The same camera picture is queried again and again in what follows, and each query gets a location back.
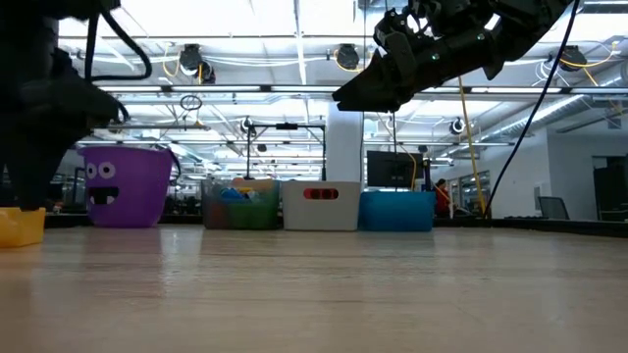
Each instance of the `purple bucket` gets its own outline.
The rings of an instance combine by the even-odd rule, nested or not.
[[[83,148],[87,214],[97,227],[154,227],[164,211],[174,155],[170,150]]]

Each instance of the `table surface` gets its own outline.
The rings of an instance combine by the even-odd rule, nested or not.
[[[621,352],[628,241],[54,229],[0,249],[0,351]]]

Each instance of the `clear plastic bin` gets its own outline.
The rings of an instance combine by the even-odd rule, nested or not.
[[[278,181],[203,180],[201,188],[203,223],[207,229],[278,228]]]
[[[22,212],[19,208],[0,208],[0,248],[40,243],[45,219],[45,209]]]
[[[434,192],[363,192],[360,229],[369,231],[431,231]]]
[[[286,181],[282,186],[287,230],[357,230],[359,182]]]

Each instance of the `cartoon eye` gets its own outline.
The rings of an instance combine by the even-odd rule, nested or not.
[[[98,170],[96,169],[96,166],[94,166],[91,163],[87,165],[86,171],[87,171],[87,177],[90,179],[93,179],[98,175]]]
[[[98,173],[102,178],[112,178],[116,176],[116,167],[109,162],[101,163],[98,167]]]

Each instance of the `white column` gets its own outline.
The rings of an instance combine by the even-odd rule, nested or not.
[[[341,112],[329,105],[327,117],[327,181],[360,181],[364,168],[362,113]]]

